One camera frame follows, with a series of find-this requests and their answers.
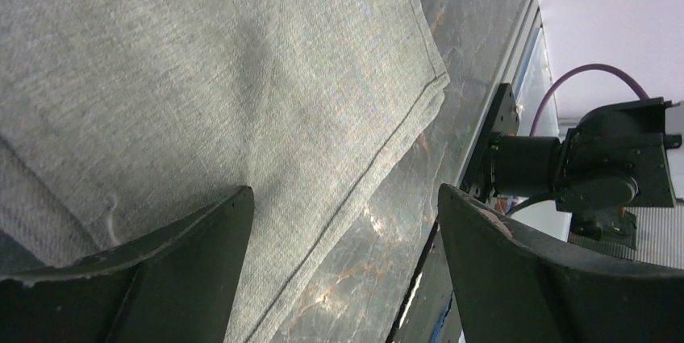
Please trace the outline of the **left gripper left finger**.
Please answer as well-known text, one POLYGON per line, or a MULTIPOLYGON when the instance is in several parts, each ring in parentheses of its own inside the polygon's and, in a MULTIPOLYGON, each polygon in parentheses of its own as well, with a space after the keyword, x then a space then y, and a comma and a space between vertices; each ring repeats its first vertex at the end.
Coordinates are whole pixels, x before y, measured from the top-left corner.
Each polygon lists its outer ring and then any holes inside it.
POLYGON ((254 216, 250 187, 71 266, 1 279, 4 342, 221 342, 254 216))

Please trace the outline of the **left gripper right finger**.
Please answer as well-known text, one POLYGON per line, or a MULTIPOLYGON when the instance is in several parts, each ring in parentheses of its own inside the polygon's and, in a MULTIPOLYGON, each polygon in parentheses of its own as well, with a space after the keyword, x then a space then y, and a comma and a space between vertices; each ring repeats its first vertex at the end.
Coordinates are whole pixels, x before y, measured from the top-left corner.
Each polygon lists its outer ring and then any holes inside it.
POLYGON ((680 342, 683 272, 560 241, 438 192, 438 220, 468 342, 680 342))

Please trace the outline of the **grey cloth napkin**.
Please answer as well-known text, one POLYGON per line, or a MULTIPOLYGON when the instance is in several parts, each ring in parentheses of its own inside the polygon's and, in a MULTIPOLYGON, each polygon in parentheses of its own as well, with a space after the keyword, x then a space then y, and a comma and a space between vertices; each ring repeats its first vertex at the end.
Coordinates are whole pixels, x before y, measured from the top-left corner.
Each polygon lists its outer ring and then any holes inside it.
POLYGON ((1 238, 67 266, 250 186, 223 340, 270 341, 447 84, 420 0, 1 0, 1 238))

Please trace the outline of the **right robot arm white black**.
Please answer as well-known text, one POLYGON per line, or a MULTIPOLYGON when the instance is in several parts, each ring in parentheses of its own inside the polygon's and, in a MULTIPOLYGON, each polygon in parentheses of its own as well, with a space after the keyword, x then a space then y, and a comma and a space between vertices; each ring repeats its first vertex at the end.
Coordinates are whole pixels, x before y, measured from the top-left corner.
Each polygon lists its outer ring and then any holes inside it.
POLYGON ((683 197, 683 105, 651 98, 595 109, 564 140, 490 129, 476 196, 552 201, 575 236, 636 248, 632 207, 673 208, 683 197))

